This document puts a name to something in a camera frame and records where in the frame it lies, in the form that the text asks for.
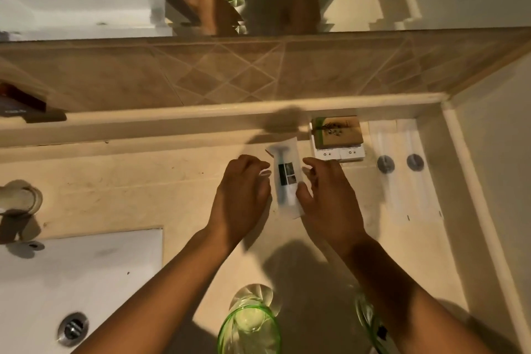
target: wrist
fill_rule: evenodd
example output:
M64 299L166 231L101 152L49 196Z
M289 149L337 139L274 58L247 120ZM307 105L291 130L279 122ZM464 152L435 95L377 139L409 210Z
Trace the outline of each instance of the wrist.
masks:
M204 242L207 243L216 255L226 258L234 250L238 243L231 243L227 232L220 227L212 227L210 224L199 231L203 235Z
M375 242L372 237L363 231L358 233L356 237L349 239L348 243L337 244L332 246L332 248L343 261L346 261L347 258L356 255L362 246Z

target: white packet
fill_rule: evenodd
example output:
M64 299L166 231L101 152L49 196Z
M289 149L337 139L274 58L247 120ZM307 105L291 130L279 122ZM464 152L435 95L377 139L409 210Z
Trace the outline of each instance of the white packet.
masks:
M297 138L270 145L266 149L273 157L273 177L281 217L298 218L304 214L298 202L297 185L302 179Z

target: bathroom counter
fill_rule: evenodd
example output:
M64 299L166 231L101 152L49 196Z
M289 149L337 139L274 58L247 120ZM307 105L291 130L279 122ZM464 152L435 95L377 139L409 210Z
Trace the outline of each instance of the bathroom counter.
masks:
M390 218L368 123L362 123L362 130L367 157L344 169L368 232L422 287L462 315L467 302L442 219ZM229 160L245 153L272 162L266 146L292 136L240 130L0 149L0 184L24 179L43 193L36 214L40 234L30 235L27 227L25 238L46 243L47 238L162 228L167 263L206 225ZM304 138L300 135L298 142L301 157L311 155ZM241 287L261 283L282 298L279 320L286 352L367 352L353 307L359 286L337 257L323 251L330 264L300 219L279 216L274 199L261 233L246 238L222 265L194 322L175 344L201 344L198 352L214 352L214 336L231 298Z

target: sink basin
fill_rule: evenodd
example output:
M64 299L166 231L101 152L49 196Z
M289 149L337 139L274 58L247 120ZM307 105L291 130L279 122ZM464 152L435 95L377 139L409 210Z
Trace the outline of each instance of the sink basin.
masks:
M160 229L0 246L2 351L72 351L57 342L63 319L82 313L96 330L161 269L162 246Z

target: white strip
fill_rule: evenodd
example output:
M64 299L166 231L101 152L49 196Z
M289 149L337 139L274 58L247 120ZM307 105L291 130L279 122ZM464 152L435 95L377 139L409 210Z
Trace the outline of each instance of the white strip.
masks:
M514 324L514 330L516 331L522 352L524 354L531 354L531 332L529 325L527 324L518 290L514 284L511 270L509 269L500 239L498 238L498 233L488 209L480 180L474 168L474 162L470 156L468 146L465 143L459 120L450 102L443 102L442 108L450 136L454 142L455 150L457 151L457 156L465 175L470 196L472 197L480 221L481 230L485 236L496 275L500 280L500 286Z
M380 173L389 216L395 221L408 222L409 219L402 204L404 199L400 192L400 176L397 171L397 154L394 148L397 130L396 121L370 121L368 126L376 159L382 155L387 155L395 162L395 170L393 172L389 174Z
M220 116L240 116L252 114L274 114L282 110L303 112L375 108L384 106L405 106L436 104L446 101L446 93L419 93L403 95L368 95L353 97L309 98L292 101L268 101L200 106L178 106L175 108L135 109L103 112L67 113L66 124L129 123L146 120L167 120L186 118L211 118ZM65 122L27 124L22 118L0 118L1 129L63 127Z
M406 176L412 189L415 201L415 218L418 220L441 220L442 211L439 199L433 185L433 180L428 168L428 161L424 154L422 142L417 130L415 119L397 119L397 132L402 143L404 155L400 158L400 166L404 164ZM407 166L407 157L417 154L424 160L424 169L416 172Z

